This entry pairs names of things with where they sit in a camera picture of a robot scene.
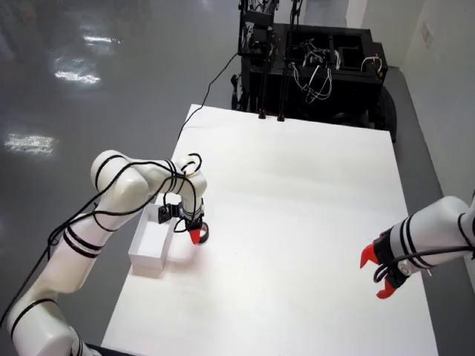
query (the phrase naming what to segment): white wire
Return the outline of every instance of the white wire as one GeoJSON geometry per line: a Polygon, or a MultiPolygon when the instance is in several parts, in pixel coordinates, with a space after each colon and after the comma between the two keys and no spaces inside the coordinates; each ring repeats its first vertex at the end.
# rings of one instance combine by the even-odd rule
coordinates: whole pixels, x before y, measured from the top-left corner
{"type": "Polygon", "coordinates": [[[363,60],[363,63],[361,63],[361,72],[363,71],[363,66],[364,66],[364,63],[368,60],[372,59],[373,62],[378,59],[379,60],[379,68],[378,68],[378,72],[381,70],[382,66],[383,66],[383,61],[381,60],[381,58],[379,58],[378,56],[374,56],[374,57],[366,57],[364,60],[363,60]]]}
{"type": "Polygon", "coordinates": [[[337,50],[335,50],[335,56],[336,56],[336,70],[340,69],[340,53],[338,53],[337,50]]]}
{"type": "Polygon", "coordinates": [[[307,104],[312,104],[315,99],[318,99],[318,100],[327,100],[331,93],[332,93],[332,89],[333,89],[333,84],[332,84],[332,71],[330,68],[327,68],[327,77],[325,79],[325,82],[323,83],[323,85],[321,86],[320,90],[318,93],[316,93],[311,87],[310,87],[310,84],[312,84],[312,81],[313,81],[313,78],[315,76],[315,74],[317,73],[317,70],[320,68],[320,66],[317,66],[317,68],[313,71],[313,75],[312,75],[312,78],[310,78],[310,82],[309,84],[305,84],[304,86],[302,86],[300,84],[300,80],[299,80],[299,74],[298,74],[298,70],[297,70],[297,67],[295,66],[295,63],[292,63],[292,67],[294,69],[294,80],[295,80],[295,83],[297,84],[297,86],[302,90],[302,91],[306,91],[307,92],[307,96],[305,97],[305,102],[307,104]],[[325,89],[325,86],[327,85],[328,81],[330,81],[330,86],[328,88],[328,92],[327,93],[322,93],[322,91],[325,89]]]}
{"type": "Polygon", "coordinates": [[[309,82],[309,88],[310,88],[310,85],[312,85],[313,77],[315,76],[315,73],[317,73],[317,70],[318,70],[319,68],[320,68],[320,66],[317,65],[317,68],[315,68],[315,70],[313,71],[312,78],[310,78],[310,82],[309,82]]]}
{"type": "Polygon", "coordinates": [[[327,100],[330,97],[330,94],[332,93],[332,89],[333,89],[332,71],[330,70],[330,68],[327,68],[327,78],[325,79],[324,84],[321,86],[320,91],[316,93],[312,88],[309,87],[309,91],[307,93],[307,97],[305,98],[305,101],[307,102],[307,104],[312,104],[315,101],[315,99],[327,100]],[[327,84],[328,81],[330,81],[328,93],[322,94],[321,92],[325,88],[325,85],[327,84]]]}

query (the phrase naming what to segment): white robotic arm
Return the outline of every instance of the white robotic arm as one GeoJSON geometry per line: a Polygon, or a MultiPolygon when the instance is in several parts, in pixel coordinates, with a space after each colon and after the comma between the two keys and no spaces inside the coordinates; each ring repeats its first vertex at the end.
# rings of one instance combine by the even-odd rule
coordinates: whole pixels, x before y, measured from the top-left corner
{"type": "Polygon", "coordinates": [[[468,207],[456,197],[445,197],[381,233],[361,254],[380,265],[375,282],[384,279],[377,296],[390,297],[405,280],[422,269],[475,253],[475,194],[468,207]]]}
{"type": "Polygon", "coordinates": [[[101,200],[93,213],[65,226],[43,272],[8,315],[8,330],[20,356],[96,356],[62,316],[59,293],[80,289],[107,239],[158,193],[182,198],[180,216],[193,243],[200,242],[206,180],[191,154],[180,162],[130,159],[116,151],[100,154],[91,179],[101,200]]]}

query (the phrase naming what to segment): white table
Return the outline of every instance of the white table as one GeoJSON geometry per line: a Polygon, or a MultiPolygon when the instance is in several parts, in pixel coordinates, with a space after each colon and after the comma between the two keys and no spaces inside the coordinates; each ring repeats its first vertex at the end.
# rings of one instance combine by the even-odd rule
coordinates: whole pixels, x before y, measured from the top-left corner
{"type": "Polygon", "coordinates": [[[421,275],[379,300],[376,265],[359,269],[361,250],[407,216],[387,132],[204,108],[174,157],[193,151],[208,180],[209,241],[175,236],[168,256],[187,262],[160,278],[131,271],[102,346],[145,356],[437,354],[421,275]]]}

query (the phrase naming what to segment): gray floor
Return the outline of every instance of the gray floor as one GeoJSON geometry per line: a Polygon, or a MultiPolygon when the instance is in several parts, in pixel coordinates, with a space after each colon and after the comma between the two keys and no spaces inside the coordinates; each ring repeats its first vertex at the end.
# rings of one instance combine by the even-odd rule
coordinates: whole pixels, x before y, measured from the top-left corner
{"type": "MultiPolygon", "coordinates": [[[[312,7],[335,19],[317,24],[344,25],[338,22],[346,5],[310,0],[312,7]]],[[[0,3],[0,16],[3,308],[48,233],[94,193],[89,168],[100,151],[171,156],[189,105],[202,100],[236,51],[238,2],[9,0],[0,3]]],[[[229,78],[238,68],[235,60],[218,79],[208,105],[229,107],[229,78]]],[[[395,151],[413,213],[441,191],[403,75],[391,70],[386,85],[399,114],[395,151]]],[[[80,292],[60,298],[66,318],[90,343],[100,344],[114,310],[136,224],[109,240],[80,292]]],[[[440,354],[471,355],[467,323],[475,320],[475,296],[465,267],[456,261],[433,274],[425,288],[440,354]]],[[[4,329],[0,349],[14,355],[4,329]]]]}

